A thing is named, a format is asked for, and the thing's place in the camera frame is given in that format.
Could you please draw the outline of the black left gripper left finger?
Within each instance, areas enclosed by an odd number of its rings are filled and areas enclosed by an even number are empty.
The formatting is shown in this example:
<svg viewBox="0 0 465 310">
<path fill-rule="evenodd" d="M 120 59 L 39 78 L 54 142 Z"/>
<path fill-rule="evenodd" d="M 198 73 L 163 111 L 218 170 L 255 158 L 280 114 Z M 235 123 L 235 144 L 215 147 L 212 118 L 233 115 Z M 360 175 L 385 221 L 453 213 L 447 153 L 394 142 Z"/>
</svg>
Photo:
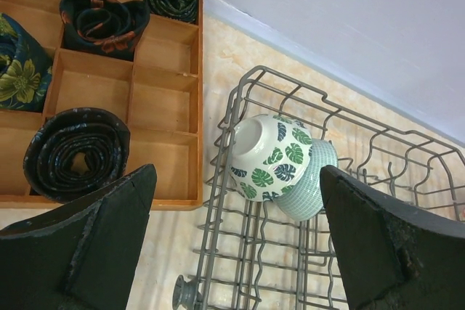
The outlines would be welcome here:
<svg viewBox="0 0 465 310">
<path fill-rule="evenodd" d="M 2 309 L 125 309 L 157 174 L 108 186 L 1 230 Z"/>
</svg>

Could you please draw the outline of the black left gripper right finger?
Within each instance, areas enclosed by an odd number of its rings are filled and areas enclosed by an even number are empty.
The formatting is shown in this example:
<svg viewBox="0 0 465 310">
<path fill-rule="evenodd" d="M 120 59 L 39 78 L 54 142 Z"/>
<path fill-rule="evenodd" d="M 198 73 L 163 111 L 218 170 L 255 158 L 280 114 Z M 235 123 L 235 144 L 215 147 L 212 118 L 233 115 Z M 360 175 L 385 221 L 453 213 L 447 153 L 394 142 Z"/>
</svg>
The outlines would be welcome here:
<svg viewBox="0 0 465 310">
<path fill-rule="evenodd" d="M 350 309 L 464 308 L 464 223 L 334 166 L 321 169 L 320 188 Z"/>
</svg>

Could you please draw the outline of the green striped bowl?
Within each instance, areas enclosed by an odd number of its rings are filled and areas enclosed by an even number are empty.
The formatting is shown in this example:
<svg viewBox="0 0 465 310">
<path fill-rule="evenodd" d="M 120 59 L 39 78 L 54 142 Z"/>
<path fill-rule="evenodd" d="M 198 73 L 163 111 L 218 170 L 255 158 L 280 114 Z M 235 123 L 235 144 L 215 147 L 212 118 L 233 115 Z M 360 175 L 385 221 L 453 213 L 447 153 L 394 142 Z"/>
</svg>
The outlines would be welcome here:
<svg viewBox="0 0 465 310">
<path fill-rule="evenodd" d="M 275 199 L 279 209 L 295 221 L 309 220 L 323 209 L 320 170 L 329 165 L 338 167 L 338 155 L 330 142 L 316 139 L 311 151 L 304 175 L 290 192 Z"/>
</svg>

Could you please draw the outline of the green leaf pattern bowl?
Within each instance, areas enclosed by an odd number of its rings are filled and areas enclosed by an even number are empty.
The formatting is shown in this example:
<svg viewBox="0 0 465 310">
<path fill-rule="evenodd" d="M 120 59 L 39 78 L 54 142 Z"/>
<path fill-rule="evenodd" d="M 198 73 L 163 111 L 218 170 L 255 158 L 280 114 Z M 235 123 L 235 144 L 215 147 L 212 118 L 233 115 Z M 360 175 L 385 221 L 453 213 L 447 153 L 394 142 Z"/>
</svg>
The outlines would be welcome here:
<svg viewBox="0 0 465 310">
<path fill-rule="evenodd" d="M 313 140 L 301 121 L 260 114 L 234 127 L 229 146 L 232 187 L 247 200 L 265 202 L 289 193 L 302 178 Z"/>
</svg>

